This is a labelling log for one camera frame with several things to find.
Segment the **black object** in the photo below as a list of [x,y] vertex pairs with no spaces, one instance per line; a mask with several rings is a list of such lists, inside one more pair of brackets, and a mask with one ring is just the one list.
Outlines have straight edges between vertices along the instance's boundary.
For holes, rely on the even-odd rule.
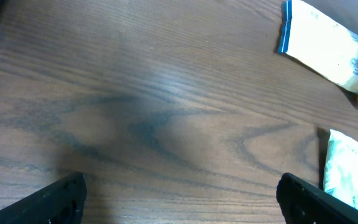
[[283,174],[276,198],[287,224],[358,224],[358,210],[293,174]]
[[80,224],[85,198],[84,175],[76,172],[0,210],[0,223]]

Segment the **crumpled plastic wrapper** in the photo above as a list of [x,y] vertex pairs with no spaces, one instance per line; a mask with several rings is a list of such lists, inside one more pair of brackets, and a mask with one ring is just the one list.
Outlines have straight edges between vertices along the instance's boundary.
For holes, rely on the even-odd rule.
[[358,210],[358,142],[331,130],[324,191]]

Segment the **blue stripe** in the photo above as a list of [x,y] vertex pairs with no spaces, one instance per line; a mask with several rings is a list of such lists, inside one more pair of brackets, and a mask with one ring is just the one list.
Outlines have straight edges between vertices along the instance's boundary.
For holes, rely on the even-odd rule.
[[278,53],[285,53],[288,51],[288,43],[290,41],[291,19],[292,19],[292,1],[287,1],[283,4],[284,25],[280,39],[280,46]]

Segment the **brown wooden surface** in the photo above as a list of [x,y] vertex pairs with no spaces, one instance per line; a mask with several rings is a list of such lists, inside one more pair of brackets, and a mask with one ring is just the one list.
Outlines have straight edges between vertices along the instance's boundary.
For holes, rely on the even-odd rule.
[[[307,2],[358,33],[358,1]],[[275,53],[281,4],[4,1],[0,209],[75,170],[83,223],[283,223],[282,173],[317,185],[358,110]]]

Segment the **snack packet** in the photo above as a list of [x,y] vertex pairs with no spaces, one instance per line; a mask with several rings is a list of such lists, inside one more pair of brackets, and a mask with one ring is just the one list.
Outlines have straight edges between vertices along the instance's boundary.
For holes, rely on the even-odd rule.
[[300,0],[285,2],[283,10],[278,52],[358,94],[358,35]]
[[324,191],[358,210],[358,142],[331,130]]

